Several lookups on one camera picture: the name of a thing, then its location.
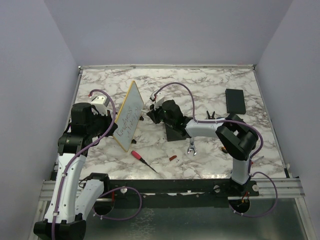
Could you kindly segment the red marker cap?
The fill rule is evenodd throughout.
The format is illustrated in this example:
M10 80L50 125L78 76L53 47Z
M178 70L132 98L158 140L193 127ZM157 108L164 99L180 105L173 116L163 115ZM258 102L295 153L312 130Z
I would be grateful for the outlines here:
M174 160L174 159L176 159L176 158L177 158L177 156L176 156L176 155L173 155L172 157L169 158L169 160L172 161L172 160Z

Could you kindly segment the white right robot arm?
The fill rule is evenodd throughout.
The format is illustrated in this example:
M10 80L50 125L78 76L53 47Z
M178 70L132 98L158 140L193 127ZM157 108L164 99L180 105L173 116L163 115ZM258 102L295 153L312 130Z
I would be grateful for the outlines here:
M194 138L218 138L232 157L230 191L236 196L247 191L247 182L250 179L250 158L259 135L239 116L231 113L226 118L196 121L192 117L184 116L174 100L166 100L159 107L152 104L147 116L155 124L164 123L167 141L189 139L187 149L189 153L197 152Z

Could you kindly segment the yellow framed whiteboard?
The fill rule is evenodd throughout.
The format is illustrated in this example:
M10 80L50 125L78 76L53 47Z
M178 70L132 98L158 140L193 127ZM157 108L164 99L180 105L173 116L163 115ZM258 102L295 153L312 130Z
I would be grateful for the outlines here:
M143 98L133 80L116 117L117 129L113 133L113 138L125 152L130 149L143 108Z

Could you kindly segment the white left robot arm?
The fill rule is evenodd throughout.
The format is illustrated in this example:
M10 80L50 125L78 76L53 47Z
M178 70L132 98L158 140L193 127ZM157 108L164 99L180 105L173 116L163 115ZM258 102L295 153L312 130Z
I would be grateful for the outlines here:
M82 240L86 219L99 197L111 190L106 173L91 173L78 193L80 175L89 148L98 144L96 137L112 136L117 129L115 112L109 100L99 96L90 103L75 103L71 108L70 130L58 140L58 170L47 212L34 224L33 232L42 240Z

